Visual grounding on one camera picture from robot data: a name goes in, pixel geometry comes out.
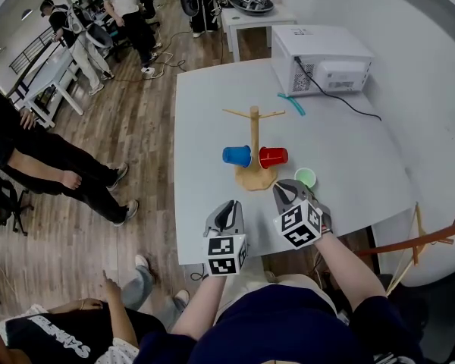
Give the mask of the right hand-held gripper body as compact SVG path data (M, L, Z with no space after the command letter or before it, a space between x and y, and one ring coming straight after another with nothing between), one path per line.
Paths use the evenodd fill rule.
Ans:
M317 202L304 200L273 220L278 235L294 249L303 248L331 232L331 212Z

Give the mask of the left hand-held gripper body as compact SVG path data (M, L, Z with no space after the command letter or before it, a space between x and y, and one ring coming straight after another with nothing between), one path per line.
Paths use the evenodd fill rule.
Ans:
M202 249L210 276L238 275L247 257L246 235L209 231Z

